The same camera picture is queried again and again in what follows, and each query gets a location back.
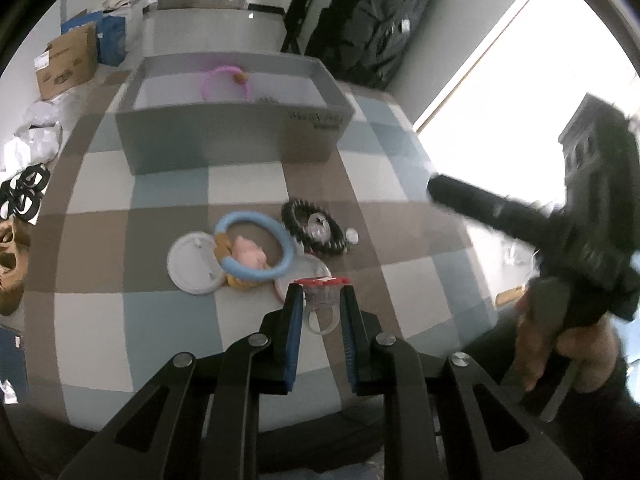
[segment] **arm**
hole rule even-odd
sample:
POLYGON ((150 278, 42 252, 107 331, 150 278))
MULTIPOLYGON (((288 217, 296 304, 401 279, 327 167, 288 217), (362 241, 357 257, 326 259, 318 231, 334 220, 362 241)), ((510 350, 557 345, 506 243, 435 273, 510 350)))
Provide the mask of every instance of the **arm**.
POLYGON ((517 309, 516 367, 527 390, 542 377, 554 347, 582 362, 556 418, 567 455, 586 480, 640 477, 640 406, 626 389, 626 363, 609 318, 544 340, 527 315, 526 296, 517 309))

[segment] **white paper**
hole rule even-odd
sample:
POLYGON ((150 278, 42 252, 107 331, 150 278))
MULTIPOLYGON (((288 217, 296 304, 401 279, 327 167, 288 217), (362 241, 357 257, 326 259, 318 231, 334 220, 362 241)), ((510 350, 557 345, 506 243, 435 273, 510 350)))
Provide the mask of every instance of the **white paper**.
POLYGON ((36 70, 42 70, 49 66, 49 51, 45 50, 42 54, 40 54, 34 61, 33 64, 36 67, 36 70))

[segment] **blue box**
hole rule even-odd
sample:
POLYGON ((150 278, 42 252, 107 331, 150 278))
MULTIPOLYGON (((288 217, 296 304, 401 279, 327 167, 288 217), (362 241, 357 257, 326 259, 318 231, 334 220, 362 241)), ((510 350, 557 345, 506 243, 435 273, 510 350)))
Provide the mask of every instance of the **blue box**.
POLYGON ((82 27, 87 23, 95 23, 98 46, 98 63, 118 66, 127 55, 125 44, 127 38, 126 19, 124 16, 110 16, 101 10, 71 18, 60 26, 62 34, 72 28, 82 27))

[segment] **black bag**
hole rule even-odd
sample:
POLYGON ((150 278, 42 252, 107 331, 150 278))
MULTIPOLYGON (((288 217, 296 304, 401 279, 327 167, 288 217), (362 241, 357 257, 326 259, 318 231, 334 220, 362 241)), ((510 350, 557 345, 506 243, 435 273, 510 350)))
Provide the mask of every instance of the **black bag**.
POLYGON ((429 0, 332 0, 322 10, 305 55, 336 79, 385 89, 402 61, 429 0))

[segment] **gray storage box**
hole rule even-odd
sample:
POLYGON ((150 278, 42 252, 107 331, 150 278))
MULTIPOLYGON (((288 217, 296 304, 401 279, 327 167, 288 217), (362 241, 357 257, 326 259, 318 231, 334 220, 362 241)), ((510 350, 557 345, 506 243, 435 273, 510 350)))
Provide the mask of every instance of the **gray storage box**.
POLYGON ((147 57, 116 110, 132 174, 254 162, 324 162, 353 108, 317 59, 213 52, 147 57), (250 96, 228 73, 248 74, 250 96))

